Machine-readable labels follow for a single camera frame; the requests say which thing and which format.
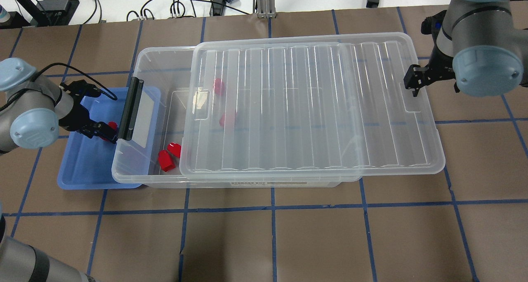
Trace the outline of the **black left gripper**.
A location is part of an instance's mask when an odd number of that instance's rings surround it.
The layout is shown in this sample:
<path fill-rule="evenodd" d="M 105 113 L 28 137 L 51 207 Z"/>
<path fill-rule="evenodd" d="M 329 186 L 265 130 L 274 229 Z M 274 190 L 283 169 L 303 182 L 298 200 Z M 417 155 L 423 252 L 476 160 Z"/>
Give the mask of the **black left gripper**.
<path fill-rule="evenodd" d="M 94 136 L 115 144 L 117 142 L 117 131 L 107 129 L 107 125 L 102 122 L 91 120 L 90 113 L 83 105 L 82 99 L 87 97 L 98 98 L 102 92 L 94 84 L 85 80 L 67 81 L 60 83 L 63 96 L 70 96 L 73 99 L 72 109 L 66 116 L 59 119 L 59 126 L 69 132 L 78 132 L 92 138 Z"/>

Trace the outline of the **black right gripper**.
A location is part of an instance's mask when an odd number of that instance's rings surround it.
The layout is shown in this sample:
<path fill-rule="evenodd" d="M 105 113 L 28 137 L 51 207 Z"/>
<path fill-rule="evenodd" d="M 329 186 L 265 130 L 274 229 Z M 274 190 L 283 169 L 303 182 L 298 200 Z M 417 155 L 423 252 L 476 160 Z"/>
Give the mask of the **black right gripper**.
<path fill-rule="evenodd" d="M 453 59 L 453 57 L 434 47 L 426 66 L 411 64 L 408 67 L 403 79 L 404 88 L 412 90 L 412 96 L 417 97 L 421 88 L 429 86 L 436 81 L 455 79 Z"/>

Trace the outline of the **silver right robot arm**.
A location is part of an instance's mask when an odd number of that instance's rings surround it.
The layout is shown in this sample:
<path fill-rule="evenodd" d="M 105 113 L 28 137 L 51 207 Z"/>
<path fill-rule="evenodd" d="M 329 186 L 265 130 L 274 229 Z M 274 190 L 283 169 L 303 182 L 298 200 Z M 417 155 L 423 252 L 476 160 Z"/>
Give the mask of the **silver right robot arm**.
<path fill-rule="evenodd" d="M 527 30 L 514 26 L 511 0 L 451 0 L 426 17 L 421 33 L 434 47 L 428 64 L 409 66 L 404 87 L 417 97 L 436 81 L 455 80 L 456 92 L 493 97 L 527 87 Z"/>

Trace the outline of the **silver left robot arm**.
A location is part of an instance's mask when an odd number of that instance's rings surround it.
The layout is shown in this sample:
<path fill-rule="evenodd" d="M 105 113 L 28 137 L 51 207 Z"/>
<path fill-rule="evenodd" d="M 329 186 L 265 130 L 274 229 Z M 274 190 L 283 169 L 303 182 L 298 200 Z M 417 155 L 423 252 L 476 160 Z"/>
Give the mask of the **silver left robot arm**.
<path fill-rule="evenodd" d="M 94 121 L 81 104 L 84 97 L 102 95 L 117 101 L 115 93 L 86 73 L 83 80 L 56 85 L 45 72 L 60 65 L 52 63 L 38 71 L 20 58 L 1 61 L 0 88 L 6 94 L 0 109 L 1 155 L 17 148 L 48 147 L 59 138 L 61 128 L 116 143 L 117 127 Z"/>

